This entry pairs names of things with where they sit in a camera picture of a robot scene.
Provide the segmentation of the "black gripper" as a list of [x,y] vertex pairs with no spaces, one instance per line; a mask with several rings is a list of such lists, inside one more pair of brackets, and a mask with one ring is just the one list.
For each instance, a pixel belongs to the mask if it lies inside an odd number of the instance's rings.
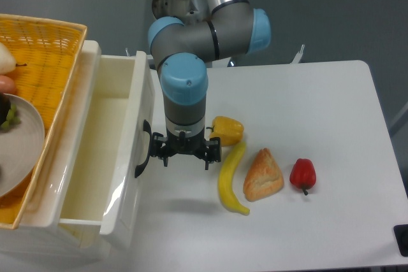
[[193,125],[166,124],[167,137],[158,132],[152,133],[150,156],[162,160],[168,166],[168,158],[176,154],[193,155],[205,162],[205,170],[215,162],[221,162],[221,139],[213,137],[205,140],[203,123]]

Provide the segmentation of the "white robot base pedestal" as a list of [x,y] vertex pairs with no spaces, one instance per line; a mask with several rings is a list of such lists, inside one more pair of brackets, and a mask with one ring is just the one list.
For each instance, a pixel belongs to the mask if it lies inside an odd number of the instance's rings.
[[151,8],[156,20],[163,17],[177,17],[173,0],[152,0]]

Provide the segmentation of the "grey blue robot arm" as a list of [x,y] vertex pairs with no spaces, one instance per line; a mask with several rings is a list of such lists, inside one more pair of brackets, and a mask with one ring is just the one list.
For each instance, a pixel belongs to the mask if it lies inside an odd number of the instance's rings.
[[152,11],[148,42],[163,93],[166,134],[150,133],[148,156],[220,162],[220,139],[205,137],[206,65],[266,49],[269,18],[249,0],[162,0]]

